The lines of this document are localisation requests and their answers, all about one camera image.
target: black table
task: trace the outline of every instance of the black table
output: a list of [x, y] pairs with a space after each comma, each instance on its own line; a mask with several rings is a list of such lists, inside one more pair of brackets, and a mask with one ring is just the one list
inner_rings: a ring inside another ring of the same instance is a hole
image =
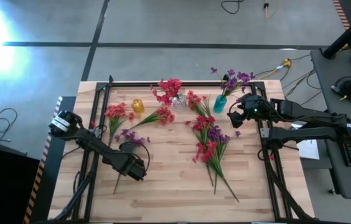
[[[312, 62], [321, 84], [329, 112], [344, 113], [351, 119], [351, 101], [340, 101], [330, 87], [341, 77], [351, 76], [351, 50], [339, 52], [334, 59], [326, 59], [320, 50], [311, 51]], [[326, 140], [332, 168], [330, 174], [336, 193], [344, 198], [351, 198], [351, 167], [347, 167], [338, 144]]]

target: desk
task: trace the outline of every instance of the desk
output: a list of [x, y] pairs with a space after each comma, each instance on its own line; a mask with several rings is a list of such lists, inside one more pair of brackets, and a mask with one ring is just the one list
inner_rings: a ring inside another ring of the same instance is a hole
[[[281, 83], [265, 81], [268, 98], [284, 98]], [[81, 82], [74, 112], [83, 119], [83, 125], [88, 121], [93, 104], [96, 82]], [[211, 107], [215, 97], [220, 93], [219, 87], [183, 87], [181, 92], [193, 90], [198, 95], [209, 95]], [[126, 102], [128, 109], [131, 100], [142, 99], [145, 113], [138, 116], [136, 124], [141, 118], [152, 113], [159, 103], [146, 87], [111, 88], [109, 104]], [[226, 108], [233, 103], [232, 96], [228, 98]], [[225, 184], [219, 180], [217, 193], [213, 194], [213, 187], [203, 163], [194, 164], [191, 160], [196, 152], [196, 137], [185, 121], [193, 120], [196, 114], [185, 109], [176, 112], [172, 124], [146, 124], [135, 129], [140, 137], [151, 138], [146, 146], [151, 153], [151, 165], [144, 181], [136, 182], [130, 177], [121, 177], [116, 194], [113, 195], [118, 173], [110, 166], [98, 164], [98, 173], [95, 182], [95, 191], [91, 209], [91, 222], [248, 222], [273, 221], [273, 211], [268, 191], [268, 182], [264, 163], [257, 158], [260, 149], [260, 138], [257, 125], [254, 121], [244, 122], [238, 130], [241, 136], [235, 136], [235, 130], [225, 113], [214, 114], [224, 134], [230, 135], [230, 141], [225, 152], [222, 168], [231, 188], [240, 203], [232, 197]], [[132, 126], [125, 122], [121, 129]], [[277, 126], [289, 126], [279, 123]], [[104, 133], [103, 141], [107, 142], [108, 132]], [[76, 148], [74, 141], [67, 142], [64, 153]], [[137, 149], [142, 159], [147, 159], [143, 149]], [[50, 207], [49, 218], [60, 213], [73, 195], [73, 180], [80, 168], [83, 150], [67, 155], [60, 165], [54, 197]], [[311, 216], [314, 212], [309, 192], [304, 178], [299, 154], [293, 149], [280, 150], [286, 185], [297, 203]], [[280, 192], [277, 191], [279, 208], [284, 216]]]
[[[351, 101], [340, 101], [340, 96], [330, 89], [339, 78], [351, 76], [351, 51], [339, 52], [335, 59], [329, 60], [322, 56], [320, 50], [313, 50], [311, 57], [329, 112], [347, 114], [351, 119]], [[342, 151], [336, 143], [329, 140], [325, 143], [332, 163], [330, 173], [335, 190], [343, 197], [351, 198], [351, 167], [345, 165]]]

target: concrete floor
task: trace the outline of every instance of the concrete floor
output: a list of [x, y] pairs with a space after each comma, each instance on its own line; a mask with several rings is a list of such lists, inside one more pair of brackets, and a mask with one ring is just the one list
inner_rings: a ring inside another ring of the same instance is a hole
[[[12, 107], [19, 117], [2, 142], [40, 158], [55, 103], [75, 96], [89, 47], [2, 47], [13, 42], [89, 42], [104, 0], [0, 0], [0, 110]], [[274, 9], [277, 1], [270, 4]], [[229, 10], [236, 5], [227, 5]], [[210, 67], [255, 73], [273, 69], [286, 57], [308, 50], [268, 50], [265, 45], [329, 45], [343, 28], [331, 0], [283, 0], [279, 12], [264, 19], [262, 1], [246, 0], [229, 15], [216, 0], [111, 0], [100, 42], [256, 44], [262, 49], [96, 50], [88, 80], [214, 80]], [[309, 57], [294, 61], [283, 84], [312, 69]], [[281, 78], [283, 71], [271, 78]], [[319, 86], [315, 75], [310, 77]], [[289, 97], [305, 102], [318, 90], [305, 83]], [[324, 110], [322, 95], [305, 104]], [[351, 222], [351, 200], [326, 195], [332, 188], [326, 170], [305, 170], [317, 217]]]

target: glass vase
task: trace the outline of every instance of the glass vase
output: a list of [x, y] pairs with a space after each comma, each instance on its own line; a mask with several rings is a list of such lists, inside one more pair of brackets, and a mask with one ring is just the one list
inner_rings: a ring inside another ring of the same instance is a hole
[[183, 111], [187, 107], [187, 97], [179, 93], [177, 96], [173, 97], [173, 107], [177, 111]]
[[214, 108], [213, 108], [214, 112], [221, 113], [226, 103], [227, 103], [227, 98], [224, 97], [223, 95], [218, 95], [214, 103]]

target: white paper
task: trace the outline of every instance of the white paper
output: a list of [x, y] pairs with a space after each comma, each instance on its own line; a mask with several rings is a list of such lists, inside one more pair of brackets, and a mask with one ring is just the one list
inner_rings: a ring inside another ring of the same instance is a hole
[[[300, 124], [292, 124], [294, 128], [300, 128], [301, 126]], [[300, 158], [319, 160], [317, 140], [301, 141], [297, 144], [297, 148], [299, 148]]]

